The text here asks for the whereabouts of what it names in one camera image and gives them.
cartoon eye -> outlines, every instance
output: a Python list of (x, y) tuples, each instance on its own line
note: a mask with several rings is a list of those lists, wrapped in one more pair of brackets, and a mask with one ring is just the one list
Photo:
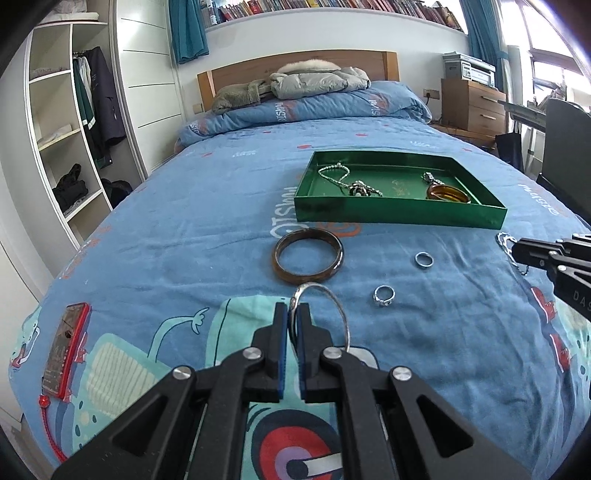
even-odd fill
[(260, 480), (338, 480), (340, 442), (332, 426), (301, 410), (264, 417), (252, 435), (251, 459)]

metal screw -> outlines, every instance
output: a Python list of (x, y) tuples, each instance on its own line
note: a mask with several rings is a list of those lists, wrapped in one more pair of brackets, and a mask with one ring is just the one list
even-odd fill
[(262, 352), (261, 349), (255, 346), (250, 346), (242, 351), (242, 355), (244, 355), (244, 358), (247, 360), (259, 360), (259, 358), (262, 357)]
[(177, 367), (173, 370), (173, 377), (177, 380), (186, 380), (191, 376), (191, 369), (189, 367)]
[(328, 346), (324, 349), (322, 355), (324, 355), (326, 358), (330, 358), (331, 360), (336, 360), (337, 358), (341, 358), (343, 356), (343, 352), (340, 350), (340, 348)]
[(413, 373), (408, 367), (396, 367), (392, 370), (392, 375), (396, 380), (400, 380), (401, 382), (406, 382), (413, 377)]

electrical outlet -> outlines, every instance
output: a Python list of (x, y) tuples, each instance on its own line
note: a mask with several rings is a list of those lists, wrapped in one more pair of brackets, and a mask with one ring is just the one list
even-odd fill
[(439, 90), (428, 90), (426, 88), (423, 89), (423, 96), (425, 98), (427, 98), (427, 94), (429, 94), (429, 97), (433, 100), (439, 100)]

green box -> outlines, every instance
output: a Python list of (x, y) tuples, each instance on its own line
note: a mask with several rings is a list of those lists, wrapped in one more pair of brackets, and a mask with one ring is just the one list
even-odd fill
[[(337, 162), (350, 169), (347, 184), (362, 180), (384, 196), (352, 197), (318, 170)], [(471, 203), (427, 200), (423, 173), (466, 192)], [(325, 174), (339, 179), (343, 170)], [(507, 209), (474, 175), (450, 157), (388, 151), (317, 151), (295, 194), (299, 222), (416, 223), (500, 230)]]

amber bangle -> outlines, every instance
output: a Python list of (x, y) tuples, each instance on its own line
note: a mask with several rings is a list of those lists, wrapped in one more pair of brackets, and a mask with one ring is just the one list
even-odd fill
[(437, 185), (432, 183), (427, 189), (427, 198), (430, 200), (449, 200), (450, 202), (470, 203), (470, 197), (455, 187), (449, 185)]
[[(279, 257), (281, 256), (283, 250), (285, 250), (288, 245), (291, 245), (298, 240), (303, 240), (304, 238), (322, 240), (323, 242), (328, 243), (335, 250), (336, 258), (326, 270), (312, 275), (297, 275), (287, 271), (281, 266), (279, 263)], [(273, 272), (275, 272), (275, 275), (287, 283), (291, 283), (292, 285), (301, 285), (309, 281), (319, 283), (329, 279), (336, 273), (339, 267), (343, 264), (344, 254), (345, 250), (343, 249), (343, 244), (329, 231), (322, 230), (320, 228), (304, 228), (302, 230), (296, 230), (295, 232), (288, 233), (277, 242), (271, 254), (271, 266), (273, 267)]]

